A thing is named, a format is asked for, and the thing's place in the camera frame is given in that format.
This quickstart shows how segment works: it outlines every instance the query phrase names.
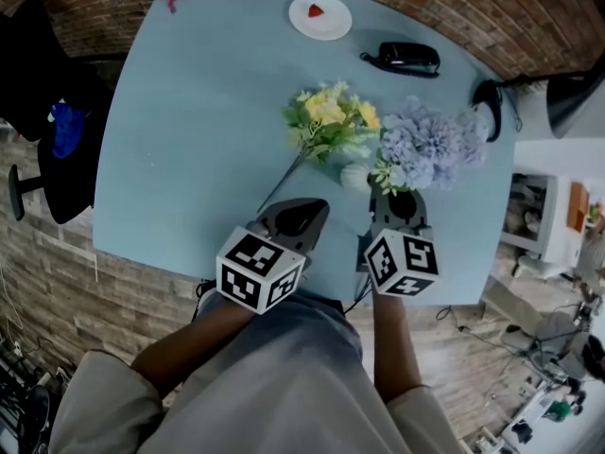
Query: flower stem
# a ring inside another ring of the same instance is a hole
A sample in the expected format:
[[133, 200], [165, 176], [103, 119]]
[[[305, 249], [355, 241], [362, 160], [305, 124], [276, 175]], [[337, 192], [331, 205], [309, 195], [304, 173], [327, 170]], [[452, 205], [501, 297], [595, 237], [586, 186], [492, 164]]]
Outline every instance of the flower stem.
[[282, 179], [271, 190], [271, 192], [268, 194], [267, 198], [265, 199], [265, 201], [263, 201], [263, 203], [261, 204], [261, 206], [258, 207], [258, 210], [256, 211], [257, 214], [265, 207], [265, 205], [267, 204], [267, 202], [270, 201], [273, 198], [273, 196], [279, 191], [279, 189], [285, 183], [285, 181], [287, 180], [287, 178], [292, 174], [292, 172], [303, 162], [304, 156], [305, 156], [306, 152], [307, 152], [307, 148], [304, 147], [301, 150], [301, 152], [298, 154], [298, 156], [294, 159], [294, 162], [292, 162], [292, 165], [290, 165], [290, 168], [285, 172], [285, 174], [282, 177]]

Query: yellow flower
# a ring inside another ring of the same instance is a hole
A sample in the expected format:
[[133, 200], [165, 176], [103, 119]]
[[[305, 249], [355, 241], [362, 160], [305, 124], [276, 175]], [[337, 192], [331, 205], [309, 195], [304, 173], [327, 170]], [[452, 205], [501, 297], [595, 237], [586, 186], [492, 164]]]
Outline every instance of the yellow flower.
[[296, 100], [299, 102], [304, 102], [309, 97], [311, 97], [311, 93], [309, 93], [308, 91], [301, 91], [301, 93], [297, 96]]
[[352, 95], [351, 99], [349, 99], [349, 107], [352, 110], [358, 110], [360, 105], [361, 105], [361, 101], [359, 101], [359, 96]]
[[340, 80], [339, 82], [337, 82], [333, 88], [332, 91], [332, 97], [340, 97], [340, 95], [342, 93], [344, 93], [347, 89], [349, 89], [349, 84], [347, 84], [346, 82]]
[[374, 108], [370, 102], [364, 101], [359, 105], [359, 113], [366, 122], [366, 126], [370, 129], [376, 130], [380, 128], [380, 118], [376, 116], [376, 108]]
[[342, 123], [347, 117], [338, 106], [337, 101], [323, 91], [309, 97], [305, 101], [304, 107], [309, 112], [311, 119], [321, 125]]

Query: brick wall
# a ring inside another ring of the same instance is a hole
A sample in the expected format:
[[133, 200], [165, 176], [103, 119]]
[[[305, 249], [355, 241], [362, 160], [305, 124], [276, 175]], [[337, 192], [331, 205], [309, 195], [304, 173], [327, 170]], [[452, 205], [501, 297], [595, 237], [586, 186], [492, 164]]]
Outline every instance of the brick wall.
[[[23, 0], [0, 0], [12, 14]], [[45, 0], [72, 56], [126, 52], [152, 0]], [[463, 45], [497, 74], [589, 68], [605, 48], [605, 0], [376, 0]]]

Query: black stapler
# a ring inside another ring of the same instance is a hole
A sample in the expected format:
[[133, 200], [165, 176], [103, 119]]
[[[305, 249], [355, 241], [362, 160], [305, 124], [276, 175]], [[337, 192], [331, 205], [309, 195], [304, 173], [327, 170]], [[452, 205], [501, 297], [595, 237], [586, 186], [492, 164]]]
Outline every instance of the black stapler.
[[383, 42], [380, 44], [378, 57], [373, 57], [367, 52], [359, 57], [383, 71], [426, 79], [437, 78], [437, 70], [441, 65], [437, 51], [422, 44]]

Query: gray shirt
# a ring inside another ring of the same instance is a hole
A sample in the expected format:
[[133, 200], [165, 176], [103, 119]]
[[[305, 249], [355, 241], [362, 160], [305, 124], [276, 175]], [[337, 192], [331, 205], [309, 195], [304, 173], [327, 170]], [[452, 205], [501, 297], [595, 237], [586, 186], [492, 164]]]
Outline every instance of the gray shirt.
[[[197, 321], [223, 301], [215, 295]], [[429, 388], [385, 405], [359, 338], [330, 306], [295, 295], [256, 317], [183, 384], [164, 414], [152, 385], [93, 352], [52, 432], [55, 454], [458, 453]]]
[[586, 283], [594, 294], [602, 296], [605, 288], [600, 285], [600, 277], [596, 273], [603, 267], [605, 261], [605, 235], [598, 235], [591, 240], [584, 239], [579, 252], [576, 275]]

